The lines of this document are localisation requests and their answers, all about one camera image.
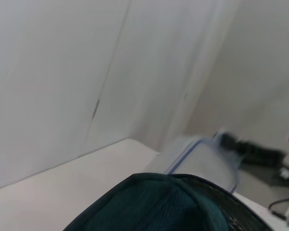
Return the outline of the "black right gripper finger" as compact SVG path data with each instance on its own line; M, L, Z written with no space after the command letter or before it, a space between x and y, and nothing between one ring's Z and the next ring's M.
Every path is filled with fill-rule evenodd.
M223 133L220 135L220 146L229 151L235 152L238 155L244 155L244 142L239 140L231 133Z

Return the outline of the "dark teal fabric lunch bag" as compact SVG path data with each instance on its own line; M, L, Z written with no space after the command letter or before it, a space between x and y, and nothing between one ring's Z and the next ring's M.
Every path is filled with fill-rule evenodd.
M133 174L64 231L273 231L231 193L189 174Z

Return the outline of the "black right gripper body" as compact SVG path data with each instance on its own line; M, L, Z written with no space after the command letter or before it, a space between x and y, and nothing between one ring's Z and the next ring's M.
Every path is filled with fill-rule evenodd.
M286 157L281 150L266 148L247 141L239 142L239 153L243 155L243 163L265 167L277 167Z

